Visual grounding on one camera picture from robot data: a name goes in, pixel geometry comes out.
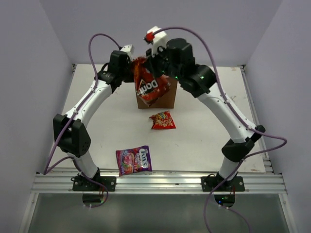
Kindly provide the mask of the red Doritos chip bag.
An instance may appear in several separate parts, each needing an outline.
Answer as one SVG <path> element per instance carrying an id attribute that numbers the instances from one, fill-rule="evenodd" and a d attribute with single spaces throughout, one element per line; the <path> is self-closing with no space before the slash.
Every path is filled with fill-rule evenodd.
<path id="1" fill-rule="evenodd" d="M 136 96 L 147 106 L 154 104 L 170 90 L 170 82 L 163 76 L 155 78 L 144 67 L 147 58 L 138 57 L 132 62 Z"/>

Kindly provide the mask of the brown paper bag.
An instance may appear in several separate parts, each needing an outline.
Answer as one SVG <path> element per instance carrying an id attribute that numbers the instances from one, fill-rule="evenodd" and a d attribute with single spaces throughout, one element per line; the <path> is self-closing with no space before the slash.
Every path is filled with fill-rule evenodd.
<path id="1" fill-rule="evenodd" d="M 151 106 L 146 105 L 139 97 L 137 97 L 137 105 L 139 109 L 173 109 L 177 91 L 177 80 L 168 76 L 163 76 L 170 82 L 169 91 L 162 97 L 160 97 Z"/>

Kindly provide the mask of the small red popcorn snack bag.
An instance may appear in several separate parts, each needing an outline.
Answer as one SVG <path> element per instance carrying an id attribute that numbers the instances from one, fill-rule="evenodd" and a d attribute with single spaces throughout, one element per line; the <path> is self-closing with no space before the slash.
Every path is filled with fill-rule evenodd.
<path id="1" fill-rule="evenodd" d="M 149 117 L 153 121 L 152 130 L 169 130 L 175 129 L 175 123 L 170 111 L 164 111 Z"/>

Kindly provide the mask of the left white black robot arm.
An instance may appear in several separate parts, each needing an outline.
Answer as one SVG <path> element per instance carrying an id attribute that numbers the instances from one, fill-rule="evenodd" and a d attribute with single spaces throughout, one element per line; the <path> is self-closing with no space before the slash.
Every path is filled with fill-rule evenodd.
<path id="1" fill-rule="evenodd" d="M 62 152 L 73 158 L 79 172 L 86 176 L 84 185 L 92 191 L 100 187 L 101 178 L 96 175 L 99 168 L 89 152 L 91 138 L 87 132 L 87 125 L 100 105 L 120 87 L 122 82 L 133 80 L 130 68 L 133 53 L 132 45 L 114 50 L 107 68 L 97 73 L 85 95 L 64 115 L 57 114 L 53 119 L 55 144 Z"/>

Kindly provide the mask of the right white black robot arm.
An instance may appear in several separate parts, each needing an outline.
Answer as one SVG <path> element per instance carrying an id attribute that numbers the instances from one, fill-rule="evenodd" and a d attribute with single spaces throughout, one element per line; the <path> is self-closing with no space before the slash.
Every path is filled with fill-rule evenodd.
<path id="1" fill-rule="evenodd" d="M 160 75 L 176 79 L 182 89 L 203 103 L 229 133 L 229 141 L 222 147 L 224 159 L 217 173 L 216 184 L 228 190 L 234 184 L 239 162 L 252 150 L 265 132 L 237 108 L 227 94 L 220 90 L 215 72 L 195 62 L 192 45 L 185 39 L 148 39 L 152 48 L 146 52 L 145 67 L 155 77 Z"/>

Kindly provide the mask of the purple Fox's candy bag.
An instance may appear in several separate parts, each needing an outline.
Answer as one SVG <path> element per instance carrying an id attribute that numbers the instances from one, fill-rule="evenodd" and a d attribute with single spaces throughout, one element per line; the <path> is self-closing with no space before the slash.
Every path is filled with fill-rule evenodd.
<path id="1" fill-rule="evenodd" d="M 152 171 L 149 146 L 116 151 L 119 176 Z"/>

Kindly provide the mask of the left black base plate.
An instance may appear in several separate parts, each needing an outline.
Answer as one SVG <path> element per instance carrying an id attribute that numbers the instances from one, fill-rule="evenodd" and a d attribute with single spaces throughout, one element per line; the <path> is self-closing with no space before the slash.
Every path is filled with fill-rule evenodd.
<path id="1" fill-rule="evenodd" d="M 70 180 L 73 182 L 72 190 L 80 192 L 114 192 L 117 183 L 117 177 L 101 176 L 99 174 L 95 175 L 93 179 L 87 179 L 82 175 L 77 175 Z"/>

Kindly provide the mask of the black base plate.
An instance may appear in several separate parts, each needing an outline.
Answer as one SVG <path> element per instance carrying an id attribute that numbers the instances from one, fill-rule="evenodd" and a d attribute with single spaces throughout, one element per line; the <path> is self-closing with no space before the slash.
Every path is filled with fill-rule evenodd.
<path id="1" fill-rule="evenodd" d="M 73 182 L 72 190 L 80 192 L 114 192 L 117 183 L 117 177 L 101 176 L 99 174 L 95 175 L 93 179 L 87 179 L 82 175 L 77 175 L 70 180 Z"/>
<path id="2" fill-rule="evenodd" d="M 201 187 L 203 192 L 210 192 L 215 190 L 216 192 L 243 192 L 245 191 L 244 181 L 242 176 L 235 175 L 232 180 L 224 181 L 218 173 L 209 174 L 208 176 L 201 177 Z"/>

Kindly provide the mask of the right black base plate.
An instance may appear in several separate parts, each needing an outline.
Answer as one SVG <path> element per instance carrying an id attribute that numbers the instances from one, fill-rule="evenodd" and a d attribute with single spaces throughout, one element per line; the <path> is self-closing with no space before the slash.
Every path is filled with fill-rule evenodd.
<path id="1" fill-rule="evenodd" d="M 235 175 L 232 180 L 224 181 L 218 173 L 209 174 L 208 176 L 201 177 L 201 187 L 203 192 L 210 192 L 215 190 L 216 192 L 243 192 L 245 191 L 244 181 L 242 176 Z"/>

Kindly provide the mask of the aluminium rail frame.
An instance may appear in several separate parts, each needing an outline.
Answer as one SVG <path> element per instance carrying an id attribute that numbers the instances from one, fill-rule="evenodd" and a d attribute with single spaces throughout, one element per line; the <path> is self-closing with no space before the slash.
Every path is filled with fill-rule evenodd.
<path id="1" fill-rule="evenodd" d="M 76 170 L 67 160 L 36 175 L 22 233 L 295 233 L 285 182 L 267 154 L 240 168 L 244 192 L 231 211 L 202 191 L 201 177 L 217 172 L 229 135 L 214 114 L 191 94 L 177 90 L 171 110 L 177 128 L 153 131 L 156 109 L 137 108 L 134 85 L 124 83 L 88 125 L 91 156 L 103 176 L 117 177 L 106 204 L 87 209 L 72 190 Z M 149 146 L 152 171 L 119 176 L 117 150 Z"/>

